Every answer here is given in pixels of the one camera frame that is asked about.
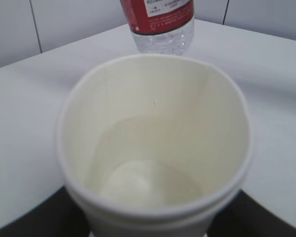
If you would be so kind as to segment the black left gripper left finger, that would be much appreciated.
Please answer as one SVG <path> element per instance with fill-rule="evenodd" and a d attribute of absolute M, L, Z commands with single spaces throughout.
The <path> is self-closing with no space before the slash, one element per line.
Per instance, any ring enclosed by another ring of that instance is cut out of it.
<path fill-rule="evenodd" d="M 64 187 L 12 223 L 0 237 L 88 237 L 91 231 L 81 209 Z"/>

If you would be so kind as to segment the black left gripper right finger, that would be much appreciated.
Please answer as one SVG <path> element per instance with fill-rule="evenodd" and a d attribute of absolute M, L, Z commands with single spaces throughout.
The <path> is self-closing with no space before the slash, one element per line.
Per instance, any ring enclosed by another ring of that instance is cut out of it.
<path fill-rule="evenodd" d="M 209 237 L 296 237 L 296 228 L 266 210 L 244 191 L 224 208 L 207 231 Z"/>

